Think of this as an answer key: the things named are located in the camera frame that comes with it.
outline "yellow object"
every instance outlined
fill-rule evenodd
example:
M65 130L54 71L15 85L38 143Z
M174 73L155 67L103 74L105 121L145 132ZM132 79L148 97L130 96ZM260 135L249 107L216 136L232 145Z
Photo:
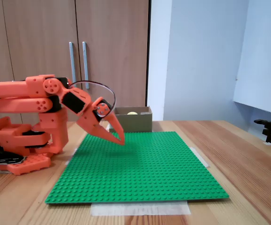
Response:
M137 115L137 113L136 112L129 112L129 113L127 113L127 115Z

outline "cardboard box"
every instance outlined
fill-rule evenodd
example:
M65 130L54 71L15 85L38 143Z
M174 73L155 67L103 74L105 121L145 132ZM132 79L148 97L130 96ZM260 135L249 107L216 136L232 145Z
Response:
M116 107L114 110L124 132L152 132L152 111L150 107Z

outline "black wire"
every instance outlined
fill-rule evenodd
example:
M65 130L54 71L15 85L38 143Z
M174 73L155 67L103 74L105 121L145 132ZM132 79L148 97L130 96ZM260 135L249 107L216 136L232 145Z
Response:
M74 86L75 84L78 84L78 83L86 83L86 82L87 82L87 83L93 83L93 84L100 85L100 86L102 86L102 87L104 87L104 88L107 88L108 90L110 90L110 91L112 92L113 98L114 98L114 102L113 102L113 105L112 105L110 111L108 112L108 114L110 114L110 113L113 111L113 109L115 108L115 106L116 106L116 95L115 95L115 92L114 92L112 89L110 89L109 87L107 87L106 85L104 85L104 84L102 84L102 83L99 83L99 82L95 82L95 81L76 81L76 82L72 83L72 84L69 86L69 89L70 89L72 86Z

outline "metal handle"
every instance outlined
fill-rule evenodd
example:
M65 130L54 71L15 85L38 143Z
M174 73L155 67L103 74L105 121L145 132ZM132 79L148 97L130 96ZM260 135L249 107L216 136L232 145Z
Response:
M75 63L74 63L74 54L73 54L73 43L69 42L70 48L70 59L71 59L71 69L72 69L72 82L76 82L76 75L75 75Z
M88 60L87 60L87 43L83 41L83 67L84 67L84 80L89 80L89 74L88 74ZM85 83L85 88L89 89L89 83Z

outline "green lego baseplate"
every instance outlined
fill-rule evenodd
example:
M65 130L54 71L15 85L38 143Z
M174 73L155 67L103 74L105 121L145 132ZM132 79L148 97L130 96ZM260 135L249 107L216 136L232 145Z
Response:
M228 197L176 132L154 132L125 133L124 146L87 135L45 202Z

